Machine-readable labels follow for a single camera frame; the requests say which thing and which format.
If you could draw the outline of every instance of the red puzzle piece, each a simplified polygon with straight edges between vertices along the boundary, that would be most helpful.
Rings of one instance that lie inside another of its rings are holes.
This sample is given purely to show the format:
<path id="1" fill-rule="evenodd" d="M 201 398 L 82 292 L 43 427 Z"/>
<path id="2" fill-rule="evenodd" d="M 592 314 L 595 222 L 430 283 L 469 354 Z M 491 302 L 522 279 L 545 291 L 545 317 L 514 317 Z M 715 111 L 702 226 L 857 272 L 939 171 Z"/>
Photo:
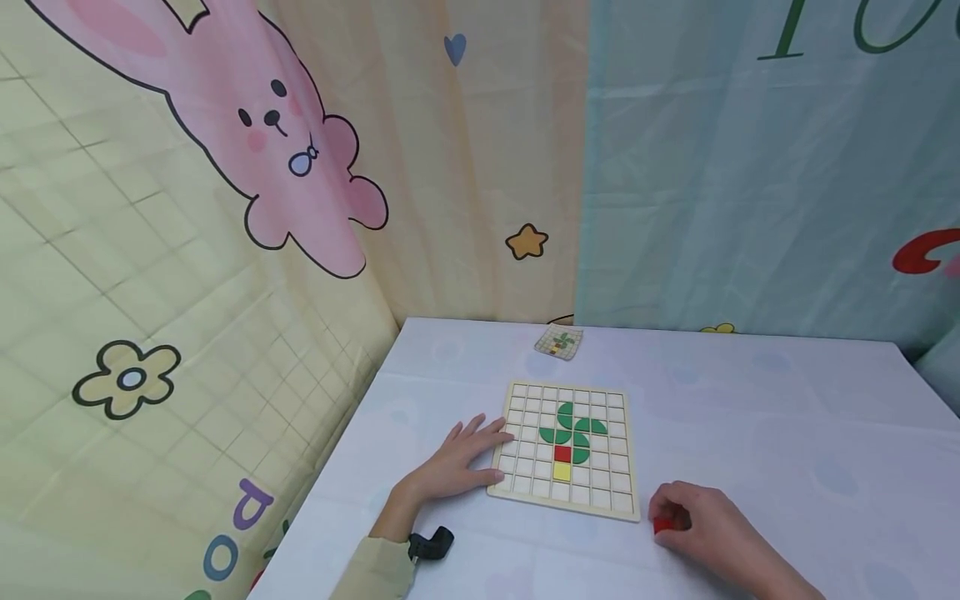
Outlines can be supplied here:
<path id="1" fill-rule="evenodd" d="M 553 460 L 558 463 L 569 463 L 572 452 L 572 448 L 568 445 L 555 445 L 553 446 Z"/>
<path id="2" fill-rule="evenodd" d="M 655 518 L 654 519 L 654 535 L 663 531 L 664 529 L 673 529 L 673 519 L 671 518 Z"/>

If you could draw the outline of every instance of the light blue curtain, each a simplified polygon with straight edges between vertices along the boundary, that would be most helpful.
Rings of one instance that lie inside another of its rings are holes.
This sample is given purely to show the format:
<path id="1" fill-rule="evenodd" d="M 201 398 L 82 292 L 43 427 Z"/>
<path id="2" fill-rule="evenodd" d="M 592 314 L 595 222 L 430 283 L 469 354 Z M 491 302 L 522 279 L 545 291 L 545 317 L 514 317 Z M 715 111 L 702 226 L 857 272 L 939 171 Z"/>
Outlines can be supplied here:
<path id="1" fill-rule="evenodd" d="M 917 362 L 917 371 L 960 416 L 960 326 Z"/>
<path id="2" fill-rule="evenodd" d="M 960 243 L 894 268 L 960 228 L 955 2 L 592 6 L 577 324 L 730 323 L 911 359 L 958 325 Z"/>

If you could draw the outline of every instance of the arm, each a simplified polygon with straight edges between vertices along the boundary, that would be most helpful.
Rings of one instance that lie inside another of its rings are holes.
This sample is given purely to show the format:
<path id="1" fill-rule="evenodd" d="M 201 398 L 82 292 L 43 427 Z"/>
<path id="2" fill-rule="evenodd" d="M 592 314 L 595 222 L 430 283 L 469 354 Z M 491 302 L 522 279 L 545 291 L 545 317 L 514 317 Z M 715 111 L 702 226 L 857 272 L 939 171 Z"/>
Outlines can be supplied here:
<path id="1" fill-rule="evenodd" d="M 648 516 L 669 519 L 658 544 L 703 564 L 758 600 L 825 600 L 719 490 L 683 481 L 665 483 Z"/>
<path id="2" fill-rule="evenodd" d="M 479 429 L 485 418 L 477 415 L 466 426 L 458 422 L 440 449 L 394 486 L 370 535 L 360 542 L 330 600 L 399 600 L 406 595 L 414 579 L 407 539 L 420 508 L 430 500 L 503 480 L 503 473 L 495 468 L 468 467 L 483 452 L 514 438 L 500 432 L 506 422 L 503 418 Z"/>

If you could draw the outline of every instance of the white tablecloth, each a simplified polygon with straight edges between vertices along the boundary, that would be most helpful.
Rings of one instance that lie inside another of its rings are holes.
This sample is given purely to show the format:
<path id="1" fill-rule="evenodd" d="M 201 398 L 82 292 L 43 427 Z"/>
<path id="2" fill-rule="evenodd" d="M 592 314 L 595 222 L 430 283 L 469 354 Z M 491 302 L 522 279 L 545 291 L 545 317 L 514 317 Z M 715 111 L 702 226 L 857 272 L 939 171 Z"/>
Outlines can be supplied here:
<path id="1" fill-rule="evenodd" d="M 456 541 L 412 600 L 727 597 L 653 543 L 646 502 L 674 479 L 724 490 L 829 598 L 960 597 L 960 420 L 895 346 L 588 327 L 564 362 L 533 350 L 543 330 L 409 319 L 251 599 L 326 598 L 394 482 L 513 379 L 627 393 L 644 520 L 437 503 L 418 530 Z"/>

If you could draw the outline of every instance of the sleeve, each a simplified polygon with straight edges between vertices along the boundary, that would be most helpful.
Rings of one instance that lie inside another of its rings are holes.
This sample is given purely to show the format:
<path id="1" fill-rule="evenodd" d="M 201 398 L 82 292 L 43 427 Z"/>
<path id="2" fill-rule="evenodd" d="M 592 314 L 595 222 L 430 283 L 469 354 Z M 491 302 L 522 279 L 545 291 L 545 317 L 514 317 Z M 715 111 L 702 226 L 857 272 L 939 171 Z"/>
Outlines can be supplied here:
<path id="1" fill-rule="evenodd" d="M 414 581 L 409 543 L 364 538 L 330 600 L 400 600 Z"/>

